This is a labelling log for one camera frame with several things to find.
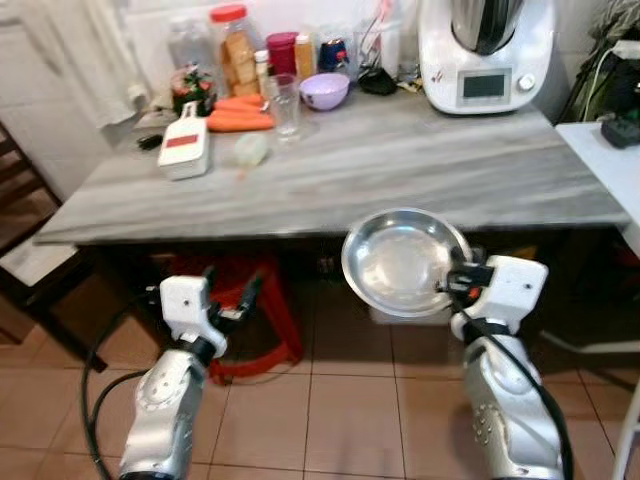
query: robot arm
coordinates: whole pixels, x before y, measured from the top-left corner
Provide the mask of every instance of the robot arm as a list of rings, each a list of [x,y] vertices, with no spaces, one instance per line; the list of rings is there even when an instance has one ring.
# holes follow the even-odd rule
[[[177,346],[167,350],[138,384],[120,480],[187,478],[193,422],[207,369],[225,353],[225,336],[251,315],[259,287],[256,279],[236,309],[221,310],[210,304],[204,277],[174,276],[160,284],[162,314]]]
[[[531,376],[541,383],[517,333],[521,320],[534,308],[547,269],[512,257],[492,257],[482,266],[482,294],[466,309],[479,319]],[[454,275],[450,291],[477,285],[470,271]],[[465,388],[473,406],[475,439],[485,452],[493,479],[565,479],[560,435],[542,398],[529,380],[501,350],[458,313],[451,322],[464,341]]]

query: red plastic stool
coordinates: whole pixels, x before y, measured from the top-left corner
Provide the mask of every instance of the red plastic stool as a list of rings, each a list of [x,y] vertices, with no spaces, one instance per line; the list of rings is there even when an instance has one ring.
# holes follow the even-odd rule
[[[223,308],[237,306],[246,283],[260,272],[262,289],[258,295],[258,307],[262,308],[280,338],[277,347],[256,360],[235,365],[224,365],[214,360],[209,369],[213,381],[223,384],[228,377],[259,375],[286,361],[298,363],[303,354],[300,331],[284,297],[277,261],[270,256],[177,257],[172,269],[176,275],[201,275],[209,265],[216,270],[211,299]]]

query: carrot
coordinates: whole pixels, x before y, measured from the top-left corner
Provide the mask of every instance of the carrot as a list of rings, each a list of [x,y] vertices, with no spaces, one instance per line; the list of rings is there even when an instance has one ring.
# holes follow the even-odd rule
[[[213,132],[245,132],[269,130],[275,126],[271,115],[215,110],[207,118],[207,127]]]
[[[219,100],[213,105],[215,111],[225,112],[243,112],[243,113],[262,113],[261,107],[244,102],[227,102]]]
[[[252,93],[251,95],[241,95],[239,97],[223,98],[216,102],[220,105],[235,105],[237,103],[243,103],[248,105],[254,105],[256,107],[262,107],[264,105],[264,98],[259,93]]]

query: metal bowl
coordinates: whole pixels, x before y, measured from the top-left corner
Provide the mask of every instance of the metal bowl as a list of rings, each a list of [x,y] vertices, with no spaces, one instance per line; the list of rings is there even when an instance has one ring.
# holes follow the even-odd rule
[[[436,286],[451,269],[451,250],[471,250],[458,230],[429,212],[385,210],[355,225],[342,247],[342,269],[356,294],[393,317],[442,312],[449,296]]]

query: white cloth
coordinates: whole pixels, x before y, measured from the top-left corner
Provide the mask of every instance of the white cloth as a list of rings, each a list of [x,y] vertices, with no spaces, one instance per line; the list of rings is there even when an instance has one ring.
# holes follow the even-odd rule
[[[17,0],[35,49],[96,126],[119,123],[149,98],[111,0]]]

